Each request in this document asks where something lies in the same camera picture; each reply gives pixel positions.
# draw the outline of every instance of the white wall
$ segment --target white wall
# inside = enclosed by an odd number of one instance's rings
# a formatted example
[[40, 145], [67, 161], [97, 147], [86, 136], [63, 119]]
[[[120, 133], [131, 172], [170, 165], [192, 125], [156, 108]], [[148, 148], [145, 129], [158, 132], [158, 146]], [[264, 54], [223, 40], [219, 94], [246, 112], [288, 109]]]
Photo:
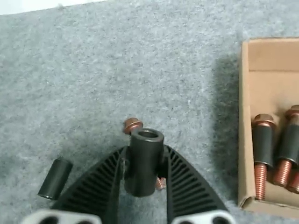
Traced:
[[105, 0], [0, 0], [0, 15], [54, 8], [61, 5], [71, 6], [93, 1]]

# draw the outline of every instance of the box flap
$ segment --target box flap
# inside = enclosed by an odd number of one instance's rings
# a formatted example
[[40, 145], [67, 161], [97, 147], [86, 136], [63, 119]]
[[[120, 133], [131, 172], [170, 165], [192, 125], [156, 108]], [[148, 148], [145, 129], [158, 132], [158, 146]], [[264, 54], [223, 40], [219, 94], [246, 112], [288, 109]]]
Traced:
[[299, 218], [299, 208], [278, 203], [248, 200], [243, 206], [244, 210], [268, 213], [285, 218]]
[[249, 42], [250, 71], [299, 71], [299, 38], [257, 39]]
[[249, 102], [248, 43], [246, 42], [242, 45], [241, 58], [239, 76], [239, 206], [242, 206], [248, 198], [256, 195]]

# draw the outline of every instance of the black rubber sleeve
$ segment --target black rubber sleeve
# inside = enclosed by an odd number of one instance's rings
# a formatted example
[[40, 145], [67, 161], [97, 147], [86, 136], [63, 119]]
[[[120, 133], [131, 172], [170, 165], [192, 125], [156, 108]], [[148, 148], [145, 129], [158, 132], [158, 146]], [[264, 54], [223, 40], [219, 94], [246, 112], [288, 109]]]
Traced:
[[252, 129], [254, 162], [273, 167], [274, 130], [270, 126], [257, 125]]
[[38, 195], [50, 200], [57, 200], [69, 177], [73, 165], [66, 160], [54, 160]]
[[283, 133], [278, 149], [278, 159], [288, 159], [298, 164], [299, 126], [288, 125]]
[[125, 174], [125, 190], [129, 194], [144, 197], [155, 192], [159, 162], [164, 152], [163, 141], [163, 134], [154, 129], [134, 129], [131, 132]]

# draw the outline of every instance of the ribbed grip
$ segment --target ribbed grip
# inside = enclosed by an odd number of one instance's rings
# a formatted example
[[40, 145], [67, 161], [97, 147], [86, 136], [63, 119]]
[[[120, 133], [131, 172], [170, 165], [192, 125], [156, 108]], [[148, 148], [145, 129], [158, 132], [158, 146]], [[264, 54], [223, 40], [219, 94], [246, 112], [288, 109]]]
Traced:
[[167, 147], [167, 221], [212, 210], [227, 210], [206, 180], [176, 151]]
[[104, 224], [116, 224], [121, 151], [114, 151], [91, 167], [59, 198], [52, 209], [94, 214]]

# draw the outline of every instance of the bolt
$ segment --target bolt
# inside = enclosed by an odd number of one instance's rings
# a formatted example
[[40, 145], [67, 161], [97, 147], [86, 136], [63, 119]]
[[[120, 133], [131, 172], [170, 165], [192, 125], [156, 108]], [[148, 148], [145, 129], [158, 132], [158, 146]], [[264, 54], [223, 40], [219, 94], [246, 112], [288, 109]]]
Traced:
[[[299, 126], [299, 105], [293, 105], [286, 113], [285, 117], [288, 119], [288, 127], [290, 125], [296, 125]], [[291, 137], [294, 138], [293, 135], [290, 135], [289, 133], [285, 134], [285, 140], [283, 139], [282, 142], [282, 148], [281, 150], [288, 150], [288, 151], [294, 151], [297, 149], [297, 146], [294, 146], [292, 143], [294, 141], [291, 141]], [[273, 178], [273, 183], [275, 185], [286, 187], [288, 183], [288, 179], [290, 176], [290, 172], [292, 170], [292, 160], [290, 158], [283, 158], [280, 160], [278, 168], [276, 170], [276, 173]]]
[[288, 188], [290, 192], [299, 194], [299, 170], [297, 170], [294, 178], [292, 181], [289, 183]]
[[162, 178], [157, 177], [156, 189], [157, 190], [163, 190], [164, 188], [166, 188], [166, 178], [164, 178], [164, 177], [162, 177]]
[[124, 133], [131, 134], [131, 131], [134, 128], [140, 128], [140, 127], [143, 127], [142, 121], [138, 120], [137, 118], [129, 118], [125, 121]]
[[252, 122], [256, 199], [264, 200], [267, 180], [267, 167], [272, 166], [274, 119], [269, 114], [258, 114]]

